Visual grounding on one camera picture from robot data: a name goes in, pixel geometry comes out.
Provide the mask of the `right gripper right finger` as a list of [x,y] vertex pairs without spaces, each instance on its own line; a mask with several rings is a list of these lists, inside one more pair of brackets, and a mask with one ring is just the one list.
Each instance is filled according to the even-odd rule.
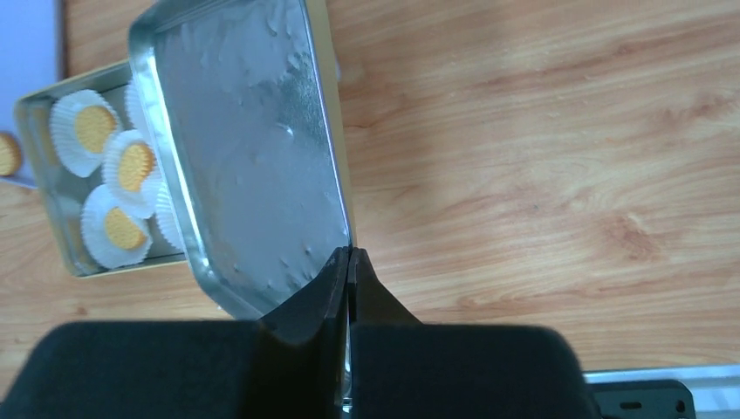
[[597,418],[564,337],[543,326],[420,322],[365,250],[348,265],[355,418]]

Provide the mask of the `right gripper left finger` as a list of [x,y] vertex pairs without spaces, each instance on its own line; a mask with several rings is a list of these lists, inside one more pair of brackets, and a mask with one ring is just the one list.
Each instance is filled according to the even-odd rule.
[[258,320],[79,321],[51,330],[4,418],[337,418],[351,249]]

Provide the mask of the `silver square tin lid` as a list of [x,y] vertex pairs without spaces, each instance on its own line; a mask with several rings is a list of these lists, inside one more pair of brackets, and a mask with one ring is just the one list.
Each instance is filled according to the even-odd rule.
[[326,3],[160,1],[128,54],[190,270],[265,315],[354,239]]

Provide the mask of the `gold square cookie tin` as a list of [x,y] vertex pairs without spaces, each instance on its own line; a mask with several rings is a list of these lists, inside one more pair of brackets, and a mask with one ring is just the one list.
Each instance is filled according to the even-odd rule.
[[62,261],[77,278],[94,278],[185,261],[183,252],[171,246],[155,222],[149,220],[147,225],[153,234],[153,245],[142,262],[115,269],[98,264],[84,245],[81,211],[86,198],[103,183],[101,170],[94,170],[88,177],[73,174],[64,167],[52,145],[52,106],[63,96],[78,90],[90,89],[100,93],[122,118],[123,127],[132,128],[125,115],[124,103],[126,85],[131,78],[129,64],[122,60],[48,85],[21,97],[14,105],[14,119],[24,147],[24,158],[30,164]]

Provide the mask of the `lavender plastic tray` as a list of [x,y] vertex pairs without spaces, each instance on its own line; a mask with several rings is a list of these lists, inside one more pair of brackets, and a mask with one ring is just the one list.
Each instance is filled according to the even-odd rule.
[[14,117],[17,100],[62,79],[64,67],[63,5],[55,0],[1,0],[1,133],[12,134],[23,164],[3,182],[34,189],[20,129]]

